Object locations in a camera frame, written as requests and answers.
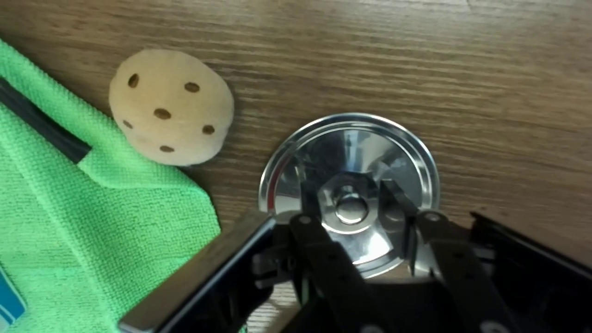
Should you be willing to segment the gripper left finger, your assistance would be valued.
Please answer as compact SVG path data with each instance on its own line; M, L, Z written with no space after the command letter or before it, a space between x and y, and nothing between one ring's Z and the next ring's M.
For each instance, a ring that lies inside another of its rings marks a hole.
M288 223L255 212L215 237L119 320L120 333L240 333L288 281L301 308L280 333L385 333L377 298L303 190Z

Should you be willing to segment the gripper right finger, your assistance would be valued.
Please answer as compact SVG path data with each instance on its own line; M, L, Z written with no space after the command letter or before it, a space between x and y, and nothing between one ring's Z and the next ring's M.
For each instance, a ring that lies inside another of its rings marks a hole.
M421 210L391 179L383 207L404 215L402 253L413 276L444 287L458 333L592 333L592 267L472 211L471 229Z

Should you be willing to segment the silver metal pot lid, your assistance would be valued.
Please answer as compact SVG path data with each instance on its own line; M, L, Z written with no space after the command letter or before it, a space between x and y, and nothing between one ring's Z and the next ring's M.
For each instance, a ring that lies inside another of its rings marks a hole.
M301 211L302 184L310 183L328 235L364 278L373 278L404 261L404 213L379 202L383 180L395 181L418 209L439 209L437 165L417 136L376 115L331 115L298 129L273 153L259 184L259 210Z

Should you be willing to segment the green microfibre cloth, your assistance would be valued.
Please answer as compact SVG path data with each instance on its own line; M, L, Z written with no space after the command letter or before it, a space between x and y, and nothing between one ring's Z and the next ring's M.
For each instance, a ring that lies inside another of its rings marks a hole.
M141 298L218 236L209 195L136 153L116 123L0 40L0 333L119 333Z

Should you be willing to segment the beige plush cookie toy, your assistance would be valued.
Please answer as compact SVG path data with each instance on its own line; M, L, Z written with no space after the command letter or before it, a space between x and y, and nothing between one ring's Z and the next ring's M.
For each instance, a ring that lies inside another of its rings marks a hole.
M159 164L185 167L216 156L234 118L228 84L182 51L148 49L125 59L109 106L130 145Z

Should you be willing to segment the black strip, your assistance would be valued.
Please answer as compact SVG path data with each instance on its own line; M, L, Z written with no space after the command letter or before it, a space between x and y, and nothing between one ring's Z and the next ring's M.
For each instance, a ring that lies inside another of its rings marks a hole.
M45 114L2 76L0 76L0 102L74 164L78 164L91 152L90 145Z

